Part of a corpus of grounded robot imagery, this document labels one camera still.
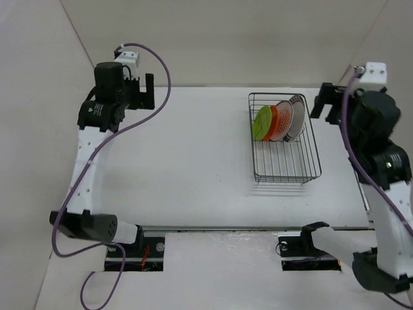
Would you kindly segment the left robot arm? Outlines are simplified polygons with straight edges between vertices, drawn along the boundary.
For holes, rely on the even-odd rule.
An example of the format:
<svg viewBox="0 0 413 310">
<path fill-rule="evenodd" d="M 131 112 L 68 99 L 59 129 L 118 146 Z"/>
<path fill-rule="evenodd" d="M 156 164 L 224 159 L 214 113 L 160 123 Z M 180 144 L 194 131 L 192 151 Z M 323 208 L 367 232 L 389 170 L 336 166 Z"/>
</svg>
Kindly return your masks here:
<svg viewBox="0 0 413 310">
<path fill-rule="evenodd" d="M 122 222 L 101 207 L 101 189 L 113 136 L 127 109 L 154 109 L 154 76 L 142 92 L 138 62 L 115 60 L 96 65 L 95 85 L 79 110 L 77 156 L 63 212 L 52 211 L 49 221 L 56 232 L 69 238 L 102 243 L 122 243 L 130 256 L 144 250 L 142 227 Z"/>
</svg>

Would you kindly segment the white plate sunburst pattern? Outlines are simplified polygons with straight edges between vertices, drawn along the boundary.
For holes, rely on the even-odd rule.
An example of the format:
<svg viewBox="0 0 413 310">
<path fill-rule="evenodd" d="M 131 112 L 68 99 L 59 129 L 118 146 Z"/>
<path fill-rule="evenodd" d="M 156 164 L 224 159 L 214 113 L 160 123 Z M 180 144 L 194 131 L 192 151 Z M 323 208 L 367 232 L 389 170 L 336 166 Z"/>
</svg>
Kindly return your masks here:
<svg viewBox="0 0 413 310">
<path fill-rule="evenodd" d="M 294 109 L 289 101 L 280 101 L 276 109 L 278 112 L 276 131 L 270 137 L 270 141 L 282 140 L 287 135 L 294 117 Z"/>
</svg>

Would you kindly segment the orange plate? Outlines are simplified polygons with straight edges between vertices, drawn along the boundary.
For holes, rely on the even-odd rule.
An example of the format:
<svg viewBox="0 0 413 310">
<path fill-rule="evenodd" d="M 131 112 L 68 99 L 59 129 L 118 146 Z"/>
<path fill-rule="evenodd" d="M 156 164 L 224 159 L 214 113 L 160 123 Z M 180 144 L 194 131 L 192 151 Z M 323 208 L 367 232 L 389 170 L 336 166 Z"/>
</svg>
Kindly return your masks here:
<svg viewBox="0 0 413 310">
<path fill-rule="evenodd" d="M 277 129 L 279 128 L 280 112 L 278 111 L 278 108 L 274 105 L 270 106 L 270 109 L 272 112 L 272 120 L 270 128 L 266 133 L 265 137 L 263 138 L 263 141 L 270 141 L 272 136 L 276 133 Z"/>
</svg>

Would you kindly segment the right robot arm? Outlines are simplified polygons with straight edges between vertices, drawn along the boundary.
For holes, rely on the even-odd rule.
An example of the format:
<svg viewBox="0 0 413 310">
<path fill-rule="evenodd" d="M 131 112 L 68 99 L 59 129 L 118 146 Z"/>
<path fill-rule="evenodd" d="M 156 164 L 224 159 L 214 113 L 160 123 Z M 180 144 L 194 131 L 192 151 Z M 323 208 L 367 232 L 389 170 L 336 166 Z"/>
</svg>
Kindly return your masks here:
<svg viewBox="0 0 413 310">
<path fill-rule="evenodd" d="M 387 296 L 412 285 L 412 212 L 408 201 L 412 185 L 405 150 L 390 140 L 401 111 L 385 87 L 349 92 L 323 83 L 314 100 L 311 118 L 331 105 L 326 121 L 339 125 L 352 168 L 365 196 L 370 198 L 377 247 L 342 238 L 325 222 L 301 229 L 298 246 L 308 256 L 327 253 L 352 268 L 367 291 Z"/>
</svg>

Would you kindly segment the white plate green rim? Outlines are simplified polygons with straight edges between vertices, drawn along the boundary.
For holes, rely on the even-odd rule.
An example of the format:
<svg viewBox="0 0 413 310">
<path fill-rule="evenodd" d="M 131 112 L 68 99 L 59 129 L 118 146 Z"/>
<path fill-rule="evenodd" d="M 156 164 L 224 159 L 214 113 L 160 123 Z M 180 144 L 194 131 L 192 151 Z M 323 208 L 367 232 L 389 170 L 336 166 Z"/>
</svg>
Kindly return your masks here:
<svg viewBox="0 0 413 310">
<path fill-rule="evenodd" d="M 283 138 L 285 142 L 294 141 L 300 134 L 305 121 L 305 102 L 300 95 L 294 95 L 289 99 L 293 108 L 293 118 L 290 129 Z"/>
</svg>

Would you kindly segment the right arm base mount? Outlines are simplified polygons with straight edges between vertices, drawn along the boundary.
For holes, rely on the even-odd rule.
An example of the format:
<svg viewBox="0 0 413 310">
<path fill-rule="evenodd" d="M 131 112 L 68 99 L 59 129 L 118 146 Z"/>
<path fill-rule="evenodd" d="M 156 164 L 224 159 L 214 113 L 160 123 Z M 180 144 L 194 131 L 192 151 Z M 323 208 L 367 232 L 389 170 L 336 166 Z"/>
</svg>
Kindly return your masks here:
<svg viewBox="0 0 413 310">
<path fill-rule="evenodd" d="M 279 234 L 276 253 L 282 271 L 341 271 L 338 259 L 318 249 L 305 249 L 298 234 Z"/>
</svg>

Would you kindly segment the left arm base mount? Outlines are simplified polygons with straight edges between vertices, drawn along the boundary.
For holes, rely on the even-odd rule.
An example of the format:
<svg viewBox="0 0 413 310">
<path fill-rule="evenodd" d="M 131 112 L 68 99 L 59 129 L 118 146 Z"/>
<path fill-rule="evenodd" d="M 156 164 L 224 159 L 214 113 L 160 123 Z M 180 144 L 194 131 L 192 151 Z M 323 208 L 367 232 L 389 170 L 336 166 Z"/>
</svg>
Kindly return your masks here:
<svg viewBox="0 0 413 310">
<path fill-rule="evenodd" d="M 122 244 L 125 250 L 124 272 L 158 272 L 163 271 L 165 253 L 165 233 L 146 232 L 143 248 Z M 106 250 L 104 271 L 119 271 L 123 261 L 123 253 L 118 247 Z"/>
</svg>

